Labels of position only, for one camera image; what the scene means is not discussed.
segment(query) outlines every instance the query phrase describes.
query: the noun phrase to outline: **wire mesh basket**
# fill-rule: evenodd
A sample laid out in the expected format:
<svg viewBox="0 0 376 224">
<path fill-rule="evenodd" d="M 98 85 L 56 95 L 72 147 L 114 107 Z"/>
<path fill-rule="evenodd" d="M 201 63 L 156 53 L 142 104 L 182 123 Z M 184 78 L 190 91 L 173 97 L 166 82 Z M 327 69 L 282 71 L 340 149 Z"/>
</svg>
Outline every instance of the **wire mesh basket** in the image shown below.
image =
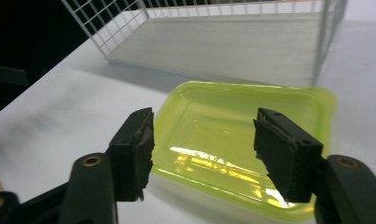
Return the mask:
<svg viewBox="0 0 376 224">
<path fill-rule="evenodd" d="M 313 85 L 343 0 L 62 0 L 106 59 L 207 79 Z"/>
</svg>

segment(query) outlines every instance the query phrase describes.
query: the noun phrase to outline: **translucent container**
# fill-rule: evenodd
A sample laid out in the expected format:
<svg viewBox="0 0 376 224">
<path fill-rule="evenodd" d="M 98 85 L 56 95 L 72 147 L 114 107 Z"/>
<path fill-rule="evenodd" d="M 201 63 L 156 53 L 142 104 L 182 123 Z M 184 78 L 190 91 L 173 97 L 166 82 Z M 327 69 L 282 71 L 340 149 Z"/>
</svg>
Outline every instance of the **translucent container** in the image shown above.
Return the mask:
<svg viewBox="0 0 376 224">
<path fill-rule="evenodd" d="M 318 87 L 185 83 L 155 119 L 153 171 L 267 217 L 307 220 L 313 203 L 286 203 L 256 158 L 253 119 L 259 107 L 279 111 L 322 142 L 326 155 L 335 104 Z"/>
</svg>

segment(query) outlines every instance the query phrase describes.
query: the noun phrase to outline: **table surface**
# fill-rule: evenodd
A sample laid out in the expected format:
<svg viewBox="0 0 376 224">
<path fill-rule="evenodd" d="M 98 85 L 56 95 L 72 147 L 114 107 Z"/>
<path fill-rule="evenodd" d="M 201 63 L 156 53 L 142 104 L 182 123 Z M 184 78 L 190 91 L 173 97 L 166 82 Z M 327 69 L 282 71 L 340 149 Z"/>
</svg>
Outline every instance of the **table surface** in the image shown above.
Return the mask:
<svg viewBox="0 0 376 224">
<path fill-rule="evenodd" d="M 74 160 L 104 151 L 130 113 L 148 106 L 158 112 L 192 79 L 109 64 L 85 42 L 0 112 L 3 187 L 25 202 L 61 185 Z M 341 23 L 317 84 L 338 101 L 331 153 L 360 159 L 376 174 L 376 21 Z M 230 223 L 211 209 L 160 197 L 150 182 L 145 201 L 120 203 L 118 215 L 125 223 Z"/>
</svg>

